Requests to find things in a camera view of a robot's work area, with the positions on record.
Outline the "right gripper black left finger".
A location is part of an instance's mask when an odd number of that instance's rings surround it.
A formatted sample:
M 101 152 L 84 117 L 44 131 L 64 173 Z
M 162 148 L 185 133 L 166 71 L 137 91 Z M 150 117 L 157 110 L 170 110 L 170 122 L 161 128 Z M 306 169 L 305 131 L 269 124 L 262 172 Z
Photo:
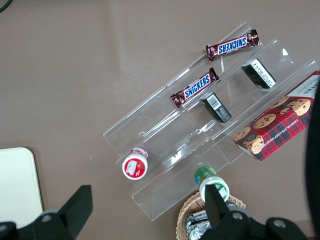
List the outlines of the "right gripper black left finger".
M 33 230 L 37 240 L 75 240 L 93 211 L 92 187 L 82 185 L 57 211 L 39 216 Z

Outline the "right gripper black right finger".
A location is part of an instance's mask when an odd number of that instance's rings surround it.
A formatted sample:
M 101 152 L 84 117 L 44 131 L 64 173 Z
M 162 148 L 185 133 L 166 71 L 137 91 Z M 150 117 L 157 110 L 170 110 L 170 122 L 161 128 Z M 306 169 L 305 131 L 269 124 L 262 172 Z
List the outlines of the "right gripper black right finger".
M 205 211 L 211 228 L 202 240 L 246 240 L 250 218 L 238 210 L 230 210 L 214 185 L 205 186 Z

